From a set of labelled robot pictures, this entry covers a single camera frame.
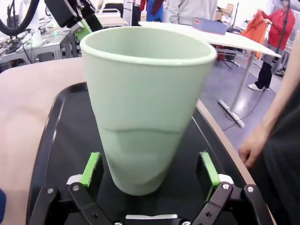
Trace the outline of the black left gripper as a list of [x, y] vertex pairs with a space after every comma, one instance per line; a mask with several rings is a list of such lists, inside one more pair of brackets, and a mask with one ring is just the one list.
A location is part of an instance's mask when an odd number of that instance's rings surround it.
[[74, 26], [74, 35], [78, 39], [104, 28], [90, 0], [44, 0], [44, 2], [60, 27]]

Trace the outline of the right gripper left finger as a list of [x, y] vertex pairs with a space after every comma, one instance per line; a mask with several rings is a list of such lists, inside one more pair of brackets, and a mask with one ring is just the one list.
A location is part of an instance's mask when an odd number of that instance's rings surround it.
[[62, 191], [52, 185], [40, 189], [29, 224], [63, 225], [70, 213], [79, 213], [87, 225], [122, 225], [96, 203], [103, 175], [101, 154], [93, 152], [78, 182], [67, 184]]

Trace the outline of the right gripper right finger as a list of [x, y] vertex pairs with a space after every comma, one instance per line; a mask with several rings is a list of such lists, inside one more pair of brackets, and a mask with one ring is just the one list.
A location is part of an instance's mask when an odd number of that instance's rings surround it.
[[246, 184], [228, 154], [185, 154], [188, 225], [268, 225], [270, 214], [254, 184]]

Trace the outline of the person's right hand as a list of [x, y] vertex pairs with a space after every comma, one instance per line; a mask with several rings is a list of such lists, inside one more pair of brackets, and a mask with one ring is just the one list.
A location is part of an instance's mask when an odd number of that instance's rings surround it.
[[257, 127], [238, 149], [239, 157], [247, 169], [251, 168], [261, 154], [268, 138], [264, 129]]

